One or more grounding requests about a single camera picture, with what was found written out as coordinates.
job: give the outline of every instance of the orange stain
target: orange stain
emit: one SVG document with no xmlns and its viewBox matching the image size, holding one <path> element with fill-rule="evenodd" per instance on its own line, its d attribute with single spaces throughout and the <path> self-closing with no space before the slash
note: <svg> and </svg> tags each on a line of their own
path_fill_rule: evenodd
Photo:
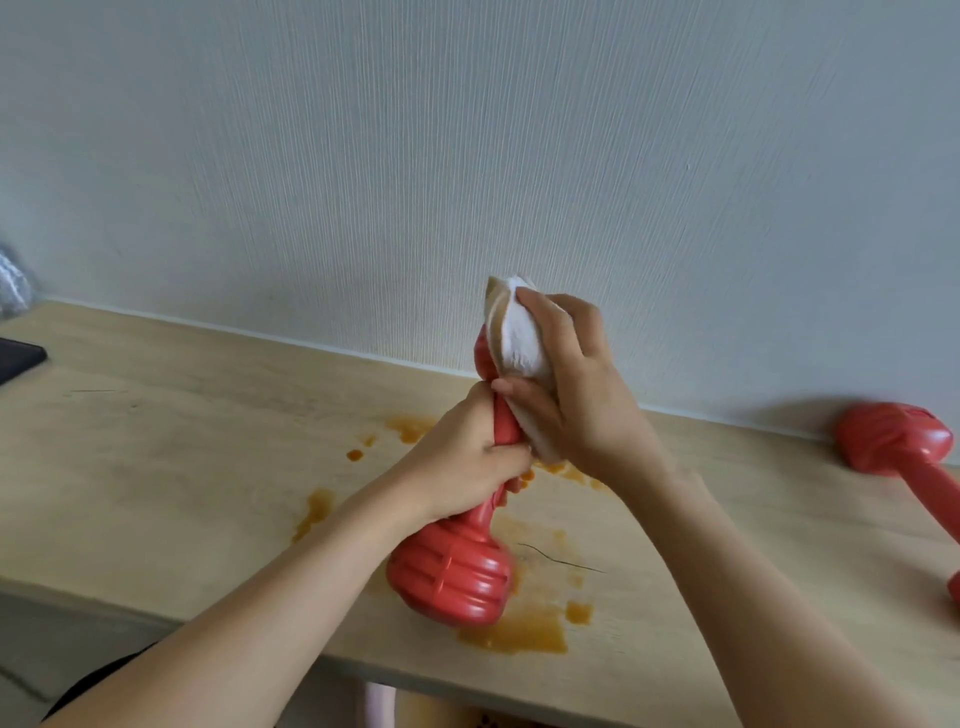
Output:
<svg viewBox="0 0 960 728">
<path fill-rule="evenodd" d="M 335 499 L 336 495 L 333 491 L 326 488 L 318 488 L 307 496 L 307 514 L 297 525 L 297 530 L 294 532 L 294 537 L 290 540 L 290 543 L 295 544 L 310 533 L 310 529 L 314 525 L 324 522 L 326 517 L 333 513 L 333 501 Z"/>
<path fill-rule="evenodd" d="M 433 417 L 393 417 L 387 420 L 387 429 L 396 432 L 400 436 L 400 442 L 404 445 L 414 445 L 420 441 L 429 429 L 437 423 Z"/>
<path fill-rule="evenodd" d="M 590 620 L 593 618 L 593 605 L 581 604 L 579 601 L 568 601 L 565 616 L 570 624 L 590 624 Z"/>
<path fill-rule="evenodd" d="M 510 596 L 514 596 L 520 591 L 520 583 L 523 581 L 523 574 L 527 568 L 523 564 L 514 564 L 514 578 L 510 582 Z"/>
<path fill-rule="evenodd" d="M 541 470 L 545 470 L 545 471 L 547 471 L 548 473 L 552 473 L 552 474 L 554 474 L 554 475 L 559 475 L 560 473 L 562 473 L 562 472 L 564 471 L 564 468 L 566 467 L 566 463 L 557 463 L 557 464 L 555 464 L 555 465 L 546 465 L 545 463 L 541 463 L 541 462 L 538 460 L 537 462 L 534 463 L 534 467 L 535 467 L 535 468 L 540 468 Z"/>
<path fill-rule="evenodd" d="M 496 624 L 462 627 L 457 631 L 457 640 L 505 655 L 518 652 L 563 655 L 567 648 L 560 613 L 560 607 L 555 604 L 508 607 L 507 614 Z"/>
<path fill-rule="evenodd" d="M 565 477 L 567 480 L 572 480 L 573 482 L 580 483 L 581 485 L 587 485 L 587 479 L 584 477 L 584 474 L 578 471 L 572 465 L 560 473 L 560 477 Z"/>
</svg>

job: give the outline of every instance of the textured wall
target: textured wall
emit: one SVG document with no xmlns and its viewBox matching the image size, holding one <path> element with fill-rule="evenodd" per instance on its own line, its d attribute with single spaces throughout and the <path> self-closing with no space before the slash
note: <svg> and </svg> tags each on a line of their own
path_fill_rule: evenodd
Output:
<svg viewBox="0 0 960 728">
<path fill-rule="evenodd" d="M 467 370 L 519 271 L 642 401 L 960 426 L 955 0 L 0 17 L 0 236 L 57 296 Z"/>
</svg>

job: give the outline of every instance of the wooden tabletop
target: wooden tabletop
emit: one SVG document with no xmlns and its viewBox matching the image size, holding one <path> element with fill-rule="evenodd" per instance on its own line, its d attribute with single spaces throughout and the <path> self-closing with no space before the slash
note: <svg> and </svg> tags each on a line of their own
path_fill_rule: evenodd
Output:
<svg viewBox="0 0 960 728">
<path fill-rule="evenodd" d="M 0 579 L 173 620 L 276 556 L 311 495 L 335 507 L 470 385 L 58 303 L 0 335 L 51 359 L 0 387 Z M 850 473 L 823 444 L 652 417 L 871 660 L 960 724 L 960 615 L 944 589 L 960 548 L 900 482 Z M 494 534 L 521 577 L 505 633 L 414 614 L 381 569 L 326 654 L 368 679 L 558 724 L 737 724 L 668 572 L 609 490 L 536 470 Z M 483 646 L 524 641 L 554 651 Z"/>
</svg>

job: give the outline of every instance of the white towel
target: white towel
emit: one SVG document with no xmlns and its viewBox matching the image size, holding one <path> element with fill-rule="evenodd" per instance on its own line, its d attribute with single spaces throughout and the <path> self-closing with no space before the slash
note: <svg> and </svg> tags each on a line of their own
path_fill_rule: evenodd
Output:
<svg viewBox="0 0 960 728">
<path fill-rule="evenodd" d="M 553 369 L 543 350 L 540 329 L 530 311 L 516 299 L 518 288 L 536 286 L 520 276 L 508 279 L 490 277 L 487 281 L 487 299 L 484 305 L 487 322 L 487 345 L 496 370 L 501 376 L 526 376 L 534 379 L 556 397 L 557 383 Z M 541 462 L 553 465 L 561 462 L 553 444 L 537 427 L 534 417 L 507 398 L 507 404 L 530 440 Z"/>
</svg>

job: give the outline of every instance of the floor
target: floor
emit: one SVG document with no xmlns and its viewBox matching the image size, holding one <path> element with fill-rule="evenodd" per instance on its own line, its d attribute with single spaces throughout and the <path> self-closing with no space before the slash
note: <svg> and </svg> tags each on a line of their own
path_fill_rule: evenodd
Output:
<svg viewBox="0 0 960 728">
<path fill-rule="evenodd" d="M 81 614 L 0 593 L 0 716 L 5 728 L 39 723 L 67 688 L 96 667 L 162 638 L 166 627 Z M 281 728 L 352 728 L 354 683 L 316 666 Z"/>
</svg>

